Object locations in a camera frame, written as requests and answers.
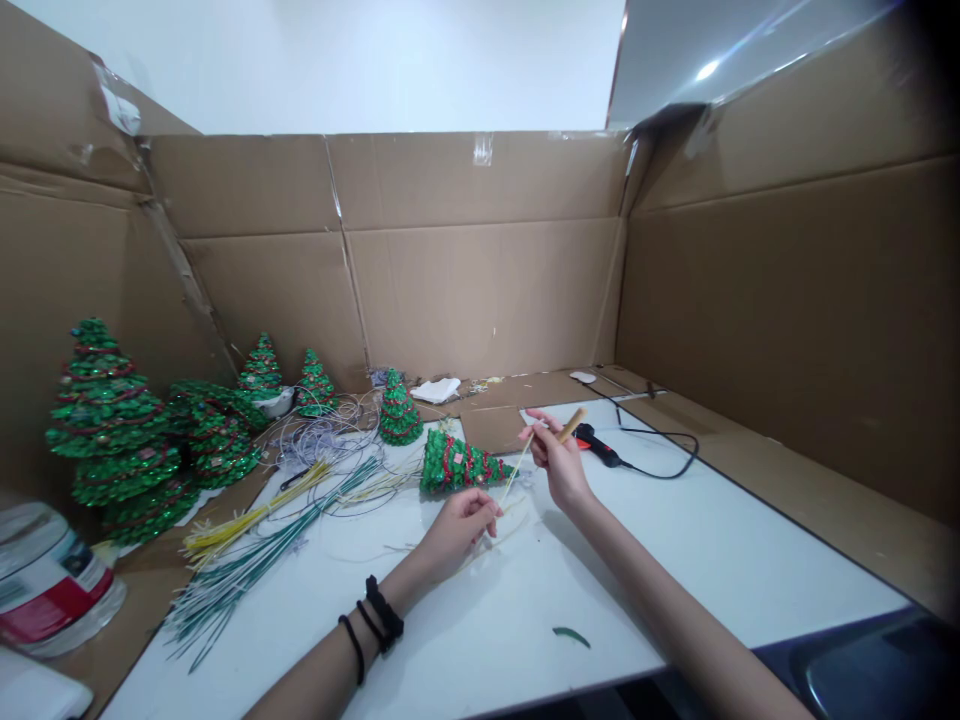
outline handmade christmas tree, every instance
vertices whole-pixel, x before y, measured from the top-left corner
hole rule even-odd
[[[104,511],[103,530],[118,545],[152,540],[182,518],[200,494],[195,484],[172,477],[157,487]]]
[[[423,477],[420,490],[427,493],[461,490],[472,485],[489,485],[506,480],[513,468],[490,453],[444,435],[439,430],[427,433],[423,452]]]
[[[236,417],[243,429],[259,434],[270,424],[263,410],[247,397],[243,390],[233,390],[204,380],[181,380],[170,386],[167,410],[174,424],[174,431],[184,437],[193,433],[197,425],[194,409],[197,403],[206,403],[221,415]]]
[[[390,368],[380,407],[380,437],[388,445],[409,445],[422,434],[420,412],[407,395],[400,373]]]
[[[84,505],[119,502],[170,478],[179,451],[162,433],[171,427],[164,404],[135,374],[102,320],[74,328],[73,360],[60,378],[55,425],[47,442],[58,455],[82,458],[73,496]]]
[[[319,417],[335,410],[340,401],[333,396],[333,383],[323,372],[317,354],[307,348],[303,364],[303,378],[297,390],[297,407],[303,417]]]
[[[233,485],[253,470],[260,449],[236,417],[229,419],[205,402],[197,403],[190,455],[196,483],[206,489]]]
[[[266,333],[260,333],[260,342],[243,366],[239,384],[251,400],[270,400],[280,394],[280,366]]]

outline person's left hand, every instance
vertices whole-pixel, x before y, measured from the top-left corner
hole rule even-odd
[[[439,582],[456,569],[484,532],[497,536],[497,518],[502,516],[503,510],[483,490],[463,490],[447,499],[411,555],[423,563],[432,582]]]

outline wrist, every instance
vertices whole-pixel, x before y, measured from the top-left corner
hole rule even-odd
[[[576,525],[580,520],[586,517],[602,503],[593,494],[589,486],[578,488],[570,493],[565,493],[563,504],[560,509]]]
[[[421,555],[413,550],[383,579],[380,592],[393,611],[403,617],[420,599],[428,583],[427,565]]]

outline cardboard box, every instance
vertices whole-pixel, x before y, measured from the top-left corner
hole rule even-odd
[[[421,407],[501,449],[516,408],[662,383],[624,407],[949,618],[957,142],[897,23],[631,133],[204,137],[0,3],[4,488],[96,532],[42,442],[89,315],[161,393],[232,383],[261,330],[288,382],[307,347],[349,392],[382,365],[498,376]],[[188,577],[181,539],[125,559],[131,600],[57,661],[91,716]]]

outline white wall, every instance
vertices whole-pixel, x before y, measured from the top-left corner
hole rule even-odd
[[[630,0],[610,127],[733,93],[898,2]]]
[[[207,134],[593,130],[624,0],[12,0]]]

